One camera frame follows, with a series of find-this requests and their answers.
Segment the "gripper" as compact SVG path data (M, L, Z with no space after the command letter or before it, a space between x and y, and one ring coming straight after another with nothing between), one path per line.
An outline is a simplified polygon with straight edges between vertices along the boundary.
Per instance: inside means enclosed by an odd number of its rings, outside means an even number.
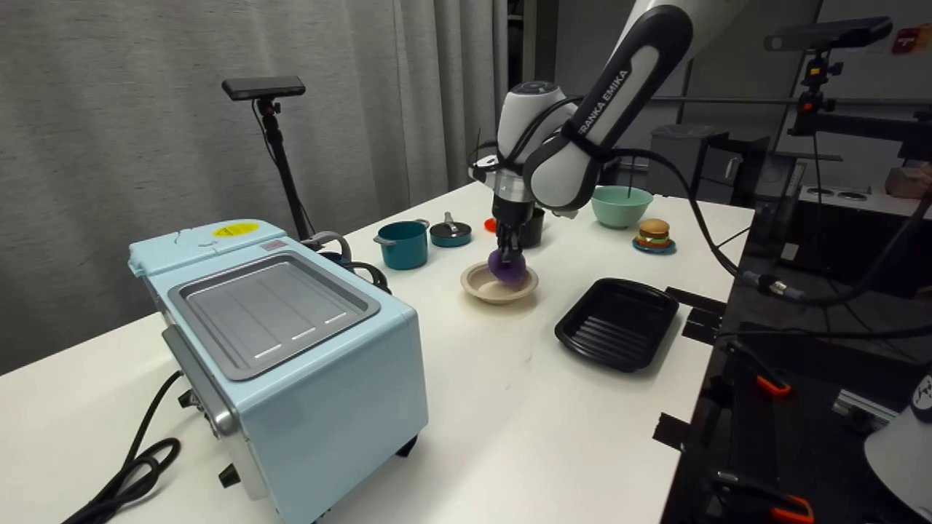
M498 253L501 258L522 256L525 243L522 241L526 223L533 218L536 205L533 200L513 202L501 196L493 196L493 219L498 232Z

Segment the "purple plush toy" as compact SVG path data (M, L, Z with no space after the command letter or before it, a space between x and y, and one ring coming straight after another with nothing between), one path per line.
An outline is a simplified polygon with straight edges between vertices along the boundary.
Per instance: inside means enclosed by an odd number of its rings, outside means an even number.
M498 248L487 258L487 268L500 282L517 285L527 273L526 259L522 249Z

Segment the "beige plate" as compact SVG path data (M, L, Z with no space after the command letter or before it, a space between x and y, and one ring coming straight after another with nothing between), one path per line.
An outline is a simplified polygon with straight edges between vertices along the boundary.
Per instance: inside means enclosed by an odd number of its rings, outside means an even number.
M492 274L487 263L479 263L462 272L460 284L467 294L479 301L505 305L531 296L538 288L539 276L533 269L527 268L517 283L506 283Z

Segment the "teal pot lid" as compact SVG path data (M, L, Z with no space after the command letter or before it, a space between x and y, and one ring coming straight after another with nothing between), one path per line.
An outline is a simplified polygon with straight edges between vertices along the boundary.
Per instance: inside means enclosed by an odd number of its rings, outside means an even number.
M447 211L443 221L429 227L430 242L436 247L453 248L468 245L473 239L473 229L468 223L453 219Z

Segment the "teal pot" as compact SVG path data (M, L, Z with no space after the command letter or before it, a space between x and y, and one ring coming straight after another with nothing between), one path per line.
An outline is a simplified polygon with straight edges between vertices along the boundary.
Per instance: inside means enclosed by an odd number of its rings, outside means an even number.
M429 228L430 223L423 219L397 221L380 228L373 241L382 249L387 268L410 271L426 265Z

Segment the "mint green bowl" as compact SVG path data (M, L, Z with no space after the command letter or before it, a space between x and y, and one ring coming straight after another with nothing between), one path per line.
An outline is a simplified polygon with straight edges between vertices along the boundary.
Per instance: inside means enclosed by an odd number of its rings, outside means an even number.
M597 186L591 206L597 222L610 229L638 226L655 196L633 186Z

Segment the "black ribbed tray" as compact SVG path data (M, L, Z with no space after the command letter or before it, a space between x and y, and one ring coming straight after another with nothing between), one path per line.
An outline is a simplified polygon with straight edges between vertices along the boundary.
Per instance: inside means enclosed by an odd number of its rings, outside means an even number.
M573 354L635 373L655 360L678 309L672 295L645 283L602 278L557 322L555 336Z

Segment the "black tape strip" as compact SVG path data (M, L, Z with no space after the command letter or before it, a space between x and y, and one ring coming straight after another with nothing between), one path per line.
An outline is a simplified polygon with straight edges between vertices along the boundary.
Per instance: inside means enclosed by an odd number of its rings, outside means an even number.
M682 336L714 347L719 331L722 329L727 309L726 303L675 287L667 287L665 292L675 298L679 304L690 308L682 328Z
M692 434L689 422L661 412L657 418L652 439L680 453L684 453Z

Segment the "grey cabinet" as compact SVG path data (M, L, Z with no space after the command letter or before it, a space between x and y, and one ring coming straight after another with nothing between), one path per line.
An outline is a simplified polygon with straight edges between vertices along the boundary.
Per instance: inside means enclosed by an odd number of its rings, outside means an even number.
M770 139L737 140L726 130L669 124L650 133L650 151L684 175L695 198L719 205L753 208Z

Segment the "grey baking tray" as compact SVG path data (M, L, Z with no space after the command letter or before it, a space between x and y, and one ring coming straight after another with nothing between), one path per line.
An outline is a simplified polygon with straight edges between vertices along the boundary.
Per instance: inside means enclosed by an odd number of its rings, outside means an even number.
M249 381L381 306L343 266L293 250L231 266L169 291L190 336L230 381Z

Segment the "light blue toaster oven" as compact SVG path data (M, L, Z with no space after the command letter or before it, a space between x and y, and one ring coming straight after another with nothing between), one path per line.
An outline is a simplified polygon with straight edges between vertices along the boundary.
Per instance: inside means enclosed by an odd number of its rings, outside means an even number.
M293 250L343 266L375 298L373 317L249 381L230 381L190 336L169 291L217 271ZM237 411L240 431L216 437L253 500L284 524L312 524L392 456L406 457L428 424L419 319L412 306L353 272L339 234L296 241L265 221L183 229L131 243L127 266L167 326L177 325Z

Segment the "orange and black clamp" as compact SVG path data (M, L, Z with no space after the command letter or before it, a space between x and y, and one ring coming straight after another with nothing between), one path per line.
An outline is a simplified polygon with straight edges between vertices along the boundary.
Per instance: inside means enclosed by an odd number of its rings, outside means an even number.
M760 391L771 398L786 398L792 393L792 387L772 366L766 364L758 352L738 338L727 338L724 349L730 356L735 356L754 374L755 384Z
M816 524L809 501L746 474L713 470L708 480L728 517L746 515L762 524Z

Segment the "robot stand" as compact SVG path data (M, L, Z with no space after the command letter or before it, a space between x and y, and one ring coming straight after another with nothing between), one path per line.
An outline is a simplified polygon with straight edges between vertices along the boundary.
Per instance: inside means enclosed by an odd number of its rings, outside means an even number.
M689 424L673 424L686 445L661 524L766 524L755 501L733 497L720 507L708 480L722 467L809 501L815 524L929 524L887 491L866 464L866 419L836 413L845 389L889 408L904 408L909 386L932 362L932 335L901 342L905 356L869 342L836 342L802 334L770 336L769 325L739 324L738 302L725 304L676 290L701 306L699 328L745 332L749 343L792 387L773 399L753 384L750 368L716 347L699 406Z

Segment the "grey curtain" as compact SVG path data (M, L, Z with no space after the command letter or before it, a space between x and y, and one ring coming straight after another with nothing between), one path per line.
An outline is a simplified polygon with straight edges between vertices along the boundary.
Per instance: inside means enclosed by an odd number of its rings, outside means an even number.
M294 219L225 79L298 76L284 148L349 233L468 181L498 123L506 0L0 0L0 375L153 312L129 245Z

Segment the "red wall sign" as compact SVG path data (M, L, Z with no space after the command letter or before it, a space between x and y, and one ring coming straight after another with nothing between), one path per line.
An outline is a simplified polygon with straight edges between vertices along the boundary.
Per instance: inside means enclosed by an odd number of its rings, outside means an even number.
M900 28L890 52L893 55L918 53L932 44L932 23Z

